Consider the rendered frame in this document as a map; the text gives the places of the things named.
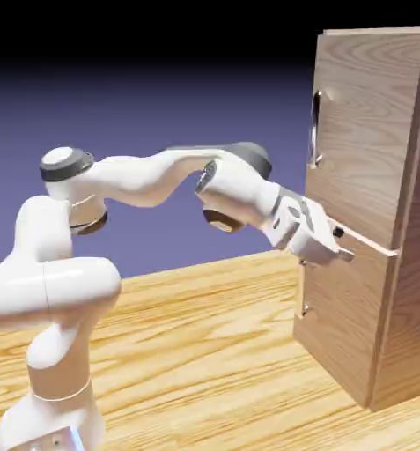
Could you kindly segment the short wooden cabinet door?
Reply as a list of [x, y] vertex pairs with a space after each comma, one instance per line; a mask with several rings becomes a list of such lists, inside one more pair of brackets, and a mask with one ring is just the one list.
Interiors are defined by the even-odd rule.
[[377, 369], [389, 289], [398, 254], [346, 229], [337, 240], [351, 262], [306, 265], [306, 315], [294, 337], [362, 407], [368, 406]]

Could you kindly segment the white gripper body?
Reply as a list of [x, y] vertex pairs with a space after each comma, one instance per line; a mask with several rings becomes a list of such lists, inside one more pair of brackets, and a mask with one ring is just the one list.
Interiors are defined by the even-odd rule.
[[299, 207], [300, 225], [287, 248], [301, 261], [329, 265], [338, 255], [338, 245], [324, 208], [306, 197]]

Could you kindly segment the tall wooden cabinet door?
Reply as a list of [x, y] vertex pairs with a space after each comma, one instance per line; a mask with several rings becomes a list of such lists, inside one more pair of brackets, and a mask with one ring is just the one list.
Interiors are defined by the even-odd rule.
[[318, 39], [316, 167], [306, 194], [383, 248], [396, 244], [406, 159], [420, 115], [420, 33]]

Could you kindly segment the light wood cabinet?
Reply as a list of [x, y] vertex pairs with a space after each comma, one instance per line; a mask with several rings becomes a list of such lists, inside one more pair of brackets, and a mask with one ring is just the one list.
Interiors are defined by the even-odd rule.
[[[330, 34], [396, 31], [420, 33], [420, 27], [333, 29]], [[420, 115], [414, 128], [414, 149], [406, 159], [402, 181], [396, 246], [398, 254], [380, 342], [370, 403], [382, 410], [420, 396]]]

